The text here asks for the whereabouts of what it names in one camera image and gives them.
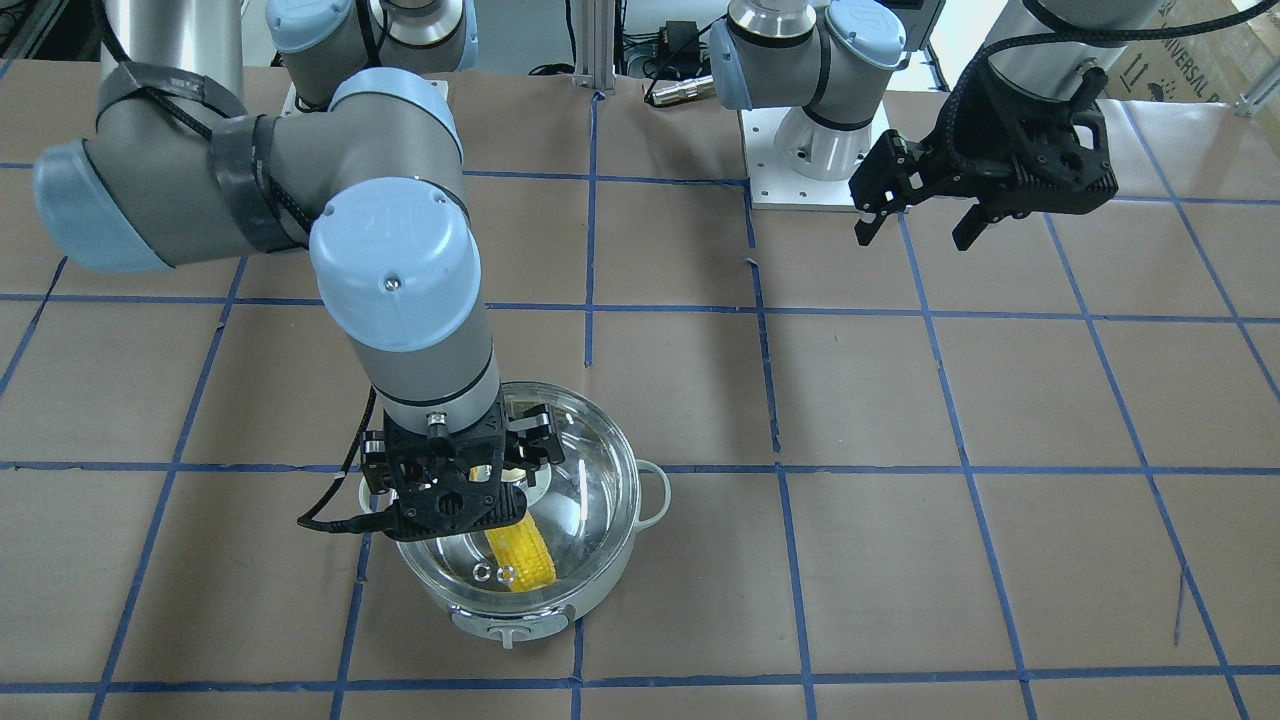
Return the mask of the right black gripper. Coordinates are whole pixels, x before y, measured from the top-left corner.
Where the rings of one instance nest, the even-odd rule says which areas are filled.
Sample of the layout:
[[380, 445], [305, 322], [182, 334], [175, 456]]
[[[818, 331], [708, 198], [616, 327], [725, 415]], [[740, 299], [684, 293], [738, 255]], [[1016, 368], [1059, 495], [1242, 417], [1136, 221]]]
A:
[[564, 461], [558, 421], [548, 404], [509, 419], [502, 401], [471, 427], [451, 432], [443, 414], [428, 429], [408, 430], [390, 418], [362, 437], [361, 470], [374, 495], [396, 497], [360, 518], [362, 532], [416, 542], [509, 527], [525, 518], [534, 498], [520, 486], [545, 466]]

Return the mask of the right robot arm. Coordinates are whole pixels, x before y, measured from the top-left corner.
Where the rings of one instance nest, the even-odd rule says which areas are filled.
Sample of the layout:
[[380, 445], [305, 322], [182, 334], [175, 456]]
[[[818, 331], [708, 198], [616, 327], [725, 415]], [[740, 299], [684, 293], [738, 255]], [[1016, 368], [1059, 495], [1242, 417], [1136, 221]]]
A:
[[101, 273], [307, 252], [323, 304], [381, 401], [348, 452], [387, 509], [301, 527], [394, 541], [524, 520], [564, 452], [548, 409], [509, 418], [465, 151], [429, 79], [470, 63], [466, 3], [273, 1], [270, 33], [311, 111], [242, 99], [229, 1], [95, 1], [109, 70], [95, 135], [46, 150], [35, 205], [60, 250]]

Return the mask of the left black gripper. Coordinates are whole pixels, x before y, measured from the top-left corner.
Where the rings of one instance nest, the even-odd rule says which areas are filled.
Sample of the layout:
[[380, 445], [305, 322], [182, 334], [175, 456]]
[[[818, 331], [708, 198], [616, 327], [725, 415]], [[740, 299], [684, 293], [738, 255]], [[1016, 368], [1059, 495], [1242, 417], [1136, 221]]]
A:
[[933, 193], [972, 197], [952, 229], [957, 251], [1005, 217], [1033, 211], [1087, 214], [1119, 191], [1097, 97], [1107, 76], [1088, 69], [1068, 100], [1034, 97], [983, 60], [943, 106], [925, 147], [887, 129], [849, 181], [859, 245], [886, 219]]

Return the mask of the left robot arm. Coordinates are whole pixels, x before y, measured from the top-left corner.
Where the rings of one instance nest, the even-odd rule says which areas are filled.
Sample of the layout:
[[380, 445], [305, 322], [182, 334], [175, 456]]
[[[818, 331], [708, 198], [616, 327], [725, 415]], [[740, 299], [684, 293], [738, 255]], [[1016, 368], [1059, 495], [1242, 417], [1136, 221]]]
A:
[[1117, 192], [1098, 96], [1153, 1], [1009, 1], [919, 142], [870, 123], [902, 65], [908, 29], [878, 1], [732, 1], [709, 32], [728, 109], [787, 108], [794, 167], [822, 176], [819, 137], [851, 140], [844, 181], [869, 245], [893, 214], [928, 199], [972, 199], [952, 232], [968, 250], [989, 225], [1037, 213], [1083, 215]]

